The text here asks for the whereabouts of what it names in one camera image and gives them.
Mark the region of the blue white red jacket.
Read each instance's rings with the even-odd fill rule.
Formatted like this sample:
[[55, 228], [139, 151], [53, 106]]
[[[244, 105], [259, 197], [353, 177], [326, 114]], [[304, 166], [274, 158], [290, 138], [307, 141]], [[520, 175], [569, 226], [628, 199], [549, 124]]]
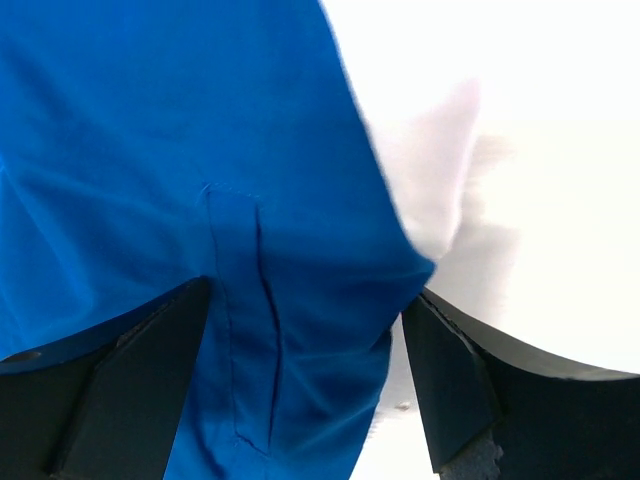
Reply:
[[5, 1], [1, 351], [194, 277], [170, 479], [347, 479], [461, 216], [466, 4]]

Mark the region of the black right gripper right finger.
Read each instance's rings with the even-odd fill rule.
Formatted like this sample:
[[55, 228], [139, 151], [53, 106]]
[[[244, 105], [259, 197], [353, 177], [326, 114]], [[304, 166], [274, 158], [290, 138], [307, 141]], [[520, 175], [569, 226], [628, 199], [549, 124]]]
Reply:
[[541, 350], [424, 291], [403, 312], [443, 479], [635, 479], [639, 378]]

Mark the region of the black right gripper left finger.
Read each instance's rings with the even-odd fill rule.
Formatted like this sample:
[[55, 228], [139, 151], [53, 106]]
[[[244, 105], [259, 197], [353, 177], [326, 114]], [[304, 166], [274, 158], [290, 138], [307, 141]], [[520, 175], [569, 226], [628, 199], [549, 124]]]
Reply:
[[210, 302], [199, 277], [1, 363], [4, 479], [163, 478]]

